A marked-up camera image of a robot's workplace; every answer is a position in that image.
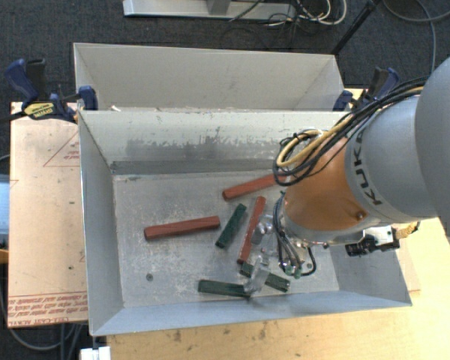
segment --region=black cable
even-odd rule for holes
[[[358,16],[353,20],[352,25],[350,28],[346,31],[345,35],[338,41],[337,45],[334,47],[334,49],[331,51],[332,55],[338,55],[340,51],[345,47],[345,45],[348,43],[350,38],[359,30],[359,28],[362,26],[364,21],[370,16],[370,14],[375,11],[377,8],[377,5],[382,0],[368,0],[367,4],[362,8],[361,12],[358,14]]]
[[[237,15],[233,19],[231,19],[230,22],[241,19],[243,16],[245,16],[248,13],[250,13],[258,4],[260,4],[263,1],[264,0],[257,0],[257,1],[255,1],[249,8],[247,8],[246,10],[241,12],[239,15]]]
[[[450,15],[450,10],[445,12],[444,14],[441,14],[439,16],[432,17],[428,13],[428,9],[423,5],[423,3],[420,0],[414,0],[420,8],[424,11],[425,15],[427,16],[426,19],[415,19],[413,17],[403,16],[399,13],[392,10],[386,3],[385,0],[383,0],[383,5],[387,9],[388,12],[390,12],[392,15],[397,17],[398,19],[410,22],[410,23],[429,23],[430,24],[430,30],[432,32],[432,56],[431,56],[431,72],[435,70],[435,64],[436,64],[436,58],[437,58],[437,33],[435,32],[435,25],[434,22],[440,21],[442,19],[445,19]]]
[[[70,345],[70,351],[68,352],[68,356],[67,356],[66,360],[72,360],[72,357],[74,356],[74,353],[76,351],[75,347],[77,346],[77,342],[80,337],[80,332],[82,331],[83,327],[84,327],[84,325],[78,325],[76,327],[75,334],[73,335],[73,340]]]
[[[310,276],[310,275],[312,275],[313,273],[315,273],[315,271],[317,270],[317,263],[315,262],[315,257],[314,257],[314,255],[312,254],[311,248],[310,248],[310,247],[307,247],[307,251],[308,251],[308,256],[310,256],[310,260],[312,261],[312,268],[311,268],[310,271],[302,273],[302,274],[301,274],[302,277],[304,277],[304,276]]]
[[[24,116],[27,116],[24,112],[14,113],[13,115],[0,118],[0,124],[9,123],[12,122],[13,120],[21,119]]]
[[[302,179],[306,177],[310,177],[312,175],[317,174],[322,171],[326,165],[337,155],[337,153],[344,147],[344,145],[327,161],[327,163],[322,166],[317,172],[312,173],[316,165],[318,164],[320,158],[327,153],[339,140],[346,137],[350,131],[354,130],[354,133],[358,131],[358,129],[362,128],[363,125],[371,119],[371,117],[375,114],[375,112],[383,107],[386,107],[390,104],[394,104],[398,101],[402,101],[410,96],[416,95],[416,91],[410,91],[411,89],[419,88],[423,86],[425,78],[421,77],[418,79],[411,80],[409,82],[405,82],[400,84],[397,88],[393,89],[386,96],[381,97],[380,99],[376,99],[375,101],[369,103],[367,106],[363,108],[354,109],[352,112],[347,113],[344,117],[342,117],[336,124],[340,124],[345,118],[352,116],[349,122],[343,127],[343,129],[339,130],[336,134],[330,137],[321,145],[318,145],[301,163],[297,164],[294,168],[288,167],[279,167],[277,165],[277,159],[274,160],[273,164],[273,173],[275,177],[275,181],[284,187],[288,187],[290,185],[294,185],[300,182]],[[299,135],[306,134],[306,131],[302,131],[298,135],[294,135],[291,137],[287,137],[280,142],[280,151],[279,154],[283,151],[285,146],[291,142],[295,137]],[[286,161],[293,154],[294,150],[300,143],[308,140],[308,138],[304,138],[303,140],[298,139],[298,143],[290,149],[290,151],[283,157],[283,160]]]
[[[1,309],[1,314],[4,317],[4,319],[6,319],[6,310],[5,310],[5,302],[4,302],[4,293],[3,293],[3,289],[2,289],[2,285],[0,284],[0,309]],[[59,347],[62,347],[65,345],[66,340],[68,340],[70,338],[70,336],[75,332],[76,330],[76,326],[72,325],[72,328],[70,329],[70,331],[67,333],[67,335],[64,336],[64,340],[60,340],[58,343],[54,343],[48,346],[37,346],[34,344],[30,344],[28,342],[26,342],[25,340],[23,340],[18,333],[16,333],[13,329],[8,329],[8,331],[10,332],[10,334],[12,335],[12,337],[20,344],[22,344],[25,348],[28,348],[29,350],[33,350],[36,352],[49,352],[52,350],[55,350]]]

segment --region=blue clamp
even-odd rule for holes
[[[343,91],[340,96],[338,96],[338,99],[335,101],[335,104],[333,106],[334,112],[341,112],[344,111],[348,105],[352,102],[353,99],[353,93],[350,91]]]
[[[48,101],[37,101],[38,91],[26,74],[26,63],[21,58],[10,64],[5,71],[5,78],[16,91],[25,95],[22,112],[34,120],[57,119],[66,122],[77,122],[77,111],[67,105],[69,100],[83,100],[82,108],[97,110],[98,100],[90,85],[79,87],[78,93],[62,98],[56,93],[49,96]]]

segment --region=red block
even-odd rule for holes
[[[255,206],[253,207],[252,215],[250,216],[250,221],[248,222],[247,232],[245,233],[245,239],[241,246],[240,254],[238,255],[237,263],[243,264],[248,260],[250,256],[250,251],[252,249],[252,235],[254,234],[255,227],[258,224],[260,215],[265,209],[265,204],[267,200],[263,196],[258,196],[255,200]]]
[[[243,184],[236,185],[235,187],[227,188],[222,192],[222,196],[225,200],[231,200],[240,196],[251,194],[256,191],[260,191],[275,184],[277,183],[275,182],[274,176],[267,175]]]
[[[143,232],[147,240],[159,239],[169,236],[180,236],[188,233],[213,230],[220,226],[218,216],[202,217],[199,219],[179,221],[154,226],[147,226]]]

